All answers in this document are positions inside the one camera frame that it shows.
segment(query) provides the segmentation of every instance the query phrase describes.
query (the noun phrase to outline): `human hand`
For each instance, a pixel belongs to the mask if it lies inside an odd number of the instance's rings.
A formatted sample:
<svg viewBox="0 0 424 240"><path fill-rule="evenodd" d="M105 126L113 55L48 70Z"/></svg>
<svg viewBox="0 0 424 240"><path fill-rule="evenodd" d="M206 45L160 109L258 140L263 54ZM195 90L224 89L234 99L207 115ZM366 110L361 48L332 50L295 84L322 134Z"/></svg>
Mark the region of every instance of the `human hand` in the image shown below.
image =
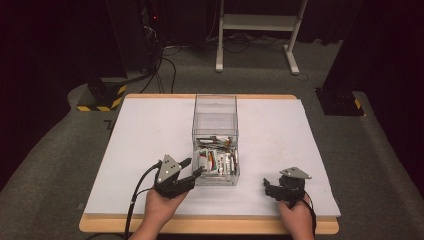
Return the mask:
<svg viewBox="0 0 424 240"><path fill-rule="evenodd" d="M146 196L143 221L130 239L156 239L162 227L171 220L187 194L188 192L185 192L169 199L162 197L156 190L150 189Z"/></svg>
<svg viewBox="0 0 424 240"><path fill-rule="evenodd" d="M307 194L304 200L309 203ZM309 208L303 201L297 201L291 209L285 202L278 202L281 221L295 240L314 239L312 230L312 216Z"/></svg>

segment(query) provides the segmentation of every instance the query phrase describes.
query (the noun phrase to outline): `white metal frame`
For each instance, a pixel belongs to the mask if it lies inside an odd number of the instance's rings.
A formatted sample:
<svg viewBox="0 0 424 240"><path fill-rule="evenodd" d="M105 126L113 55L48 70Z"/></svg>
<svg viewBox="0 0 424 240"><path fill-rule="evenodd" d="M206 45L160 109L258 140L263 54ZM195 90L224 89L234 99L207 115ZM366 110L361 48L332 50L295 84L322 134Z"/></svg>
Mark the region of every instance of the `white metal frame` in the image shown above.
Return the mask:
<svg viewBox="0 0 424 240"><path fill-rule="evenodd" d="M292 32L288 45L284 45L284 53L290 65L293 75L299 74L296 60L293 56L293 47L302 23L308 0L302 0L299 12L296 16L268 16L268 15L246 15L246 14L224 14L224 0L221 0L219 18L218 49L216 55L216 71L224 70L223 35L224 29L238 30L265 30L265 31L287 31Z"/></svg>

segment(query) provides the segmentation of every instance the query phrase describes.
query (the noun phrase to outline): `clear plastic box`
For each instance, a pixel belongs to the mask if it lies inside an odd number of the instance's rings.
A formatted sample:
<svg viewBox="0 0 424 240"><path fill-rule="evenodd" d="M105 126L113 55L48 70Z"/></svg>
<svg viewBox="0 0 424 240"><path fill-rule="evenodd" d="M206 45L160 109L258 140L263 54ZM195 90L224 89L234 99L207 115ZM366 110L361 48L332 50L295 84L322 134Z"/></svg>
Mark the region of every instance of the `clear plastic box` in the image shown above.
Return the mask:
<svg viewBox="0 0 424 240"><path fill-rule="evenodd" d="M192 169L203 168L196 185L237 185L240 176L238 135L235 95L196 95Z"/></svg>

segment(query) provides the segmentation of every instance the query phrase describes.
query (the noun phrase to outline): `white table surface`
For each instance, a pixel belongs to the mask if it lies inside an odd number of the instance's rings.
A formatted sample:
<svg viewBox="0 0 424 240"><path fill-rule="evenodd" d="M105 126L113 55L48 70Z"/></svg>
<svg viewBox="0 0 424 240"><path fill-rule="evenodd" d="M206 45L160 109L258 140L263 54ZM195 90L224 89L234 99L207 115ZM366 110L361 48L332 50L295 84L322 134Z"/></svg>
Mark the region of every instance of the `white table surface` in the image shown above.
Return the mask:
<svg viewBox="0 0 424 240"><path fill-rule="evenodd" d="M317 217L338 217L320 153L302 102L297 99L238 99L237 186L196 186L176 215L277 216L263 178L278 185L279 171L296 166L309 175L306 191ZM192 157L194 98L138 98L123 102L84 214L126 214L137 182L165 154L180 162ZM140 190L153 185L155 171ZM180 178L190 175L191 165ZM134 214L143 214L142 193Z"/></svg>

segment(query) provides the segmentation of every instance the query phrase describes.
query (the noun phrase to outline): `black curtain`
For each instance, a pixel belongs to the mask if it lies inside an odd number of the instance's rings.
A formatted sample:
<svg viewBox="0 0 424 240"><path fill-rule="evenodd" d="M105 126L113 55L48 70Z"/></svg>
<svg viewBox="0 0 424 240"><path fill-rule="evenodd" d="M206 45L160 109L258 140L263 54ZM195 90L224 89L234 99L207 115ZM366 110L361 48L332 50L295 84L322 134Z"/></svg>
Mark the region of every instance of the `black curtain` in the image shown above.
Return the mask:
<svg viewBox="0 0 424 240"><path fill-rule="evenodd" d="M324 45L345 39L362 0L309 0L298 40Z"/></svg>
<svg viewBox="0 0 424 240"><path fill-rule="evenodd" d="M1 189L34 145L69 112L69 91L90 77L81 69L83 51L70 41L71 29L63 1L0 3Z"/></svg>
<svg viewBox="0 0 424 240"><path fill-rule="evenodd" d="M387 139L424 194L424 17L413 1L363 1L324 89L366 93Z"/></svg>

